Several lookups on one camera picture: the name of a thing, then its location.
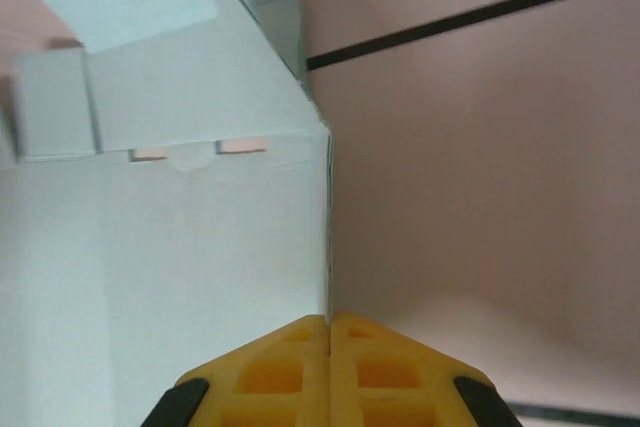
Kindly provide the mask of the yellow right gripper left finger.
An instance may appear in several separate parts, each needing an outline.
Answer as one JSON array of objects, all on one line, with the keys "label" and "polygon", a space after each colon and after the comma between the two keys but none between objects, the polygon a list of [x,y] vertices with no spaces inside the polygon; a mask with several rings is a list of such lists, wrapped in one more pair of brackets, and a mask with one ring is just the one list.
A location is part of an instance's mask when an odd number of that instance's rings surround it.
[{"label": "yellow right gripper left finger", "polygon": [[329,328],[304,316],[183,374],[145,426],[327,426]]}]

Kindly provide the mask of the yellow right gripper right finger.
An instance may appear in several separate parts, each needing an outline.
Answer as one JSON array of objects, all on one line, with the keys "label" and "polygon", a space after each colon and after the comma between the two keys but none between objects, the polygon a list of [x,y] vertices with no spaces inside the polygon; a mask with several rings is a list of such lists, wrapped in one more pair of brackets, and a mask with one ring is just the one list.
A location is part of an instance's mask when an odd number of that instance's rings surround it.
[{"label": "yellow right gripper right finger", "polygon": [[480,370],[365,317],[331,322],[332,426],[519,426]]}]

